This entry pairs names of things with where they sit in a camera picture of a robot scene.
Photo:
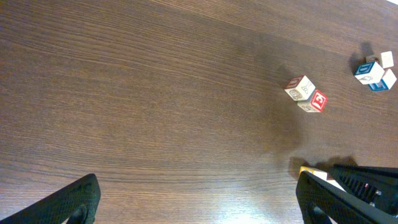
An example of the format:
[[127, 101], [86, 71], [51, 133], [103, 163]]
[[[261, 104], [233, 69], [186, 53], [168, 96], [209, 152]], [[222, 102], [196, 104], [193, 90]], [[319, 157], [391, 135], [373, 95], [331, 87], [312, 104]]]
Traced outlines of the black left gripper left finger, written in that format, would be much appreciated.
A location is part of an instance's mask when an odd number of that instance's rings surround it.
[[88, 174], [29, 207], [1, 220], [1, 223], [86, 223], [95, 222], [101, 198], [98, 180]]

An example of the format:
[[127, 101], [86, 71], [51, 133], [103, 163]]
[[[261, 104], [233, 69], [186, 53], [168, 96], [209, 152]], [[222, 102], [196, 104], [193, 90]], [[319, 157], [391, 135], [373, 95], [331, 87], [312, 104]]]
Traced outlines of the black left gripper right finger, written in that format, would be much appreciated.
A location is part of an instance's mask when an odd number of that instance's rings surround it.
[[296, 196], [304, 224], [397, 224], [397, 218], [329, 184], [310, 172], [301, 172]]

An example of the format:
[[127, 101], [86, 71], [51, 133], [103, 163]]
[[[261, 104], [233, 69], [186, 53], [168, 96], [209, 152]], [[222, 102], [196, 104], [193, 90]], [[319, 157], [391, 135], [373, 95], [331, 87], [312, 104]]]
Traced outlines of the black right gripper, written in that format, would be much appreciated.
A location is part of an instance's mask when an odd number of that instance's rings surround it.
[[346, 192], [389, 215], [397, 214], [397, 169], [335, 164], [330, 175]]

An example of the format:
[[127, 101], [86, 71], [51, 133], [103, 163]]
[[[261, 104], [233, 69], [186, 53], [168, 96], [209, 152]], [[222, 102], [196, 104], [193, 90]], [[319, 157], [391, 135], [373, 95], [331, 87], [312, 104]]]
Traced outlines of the plain wooden picture block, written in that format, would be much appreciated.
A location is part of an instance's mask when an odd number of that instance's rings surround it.
[[325, 182], [328, 182], [329, 184], [345, 192], [345, 189], [328, 172], [316, 169], [314, 167], [301, 166], [300, 173], [302, 172], [309, 172], [315, 175], [316, 177], [320, 178], [321, 180], [324, 180]]

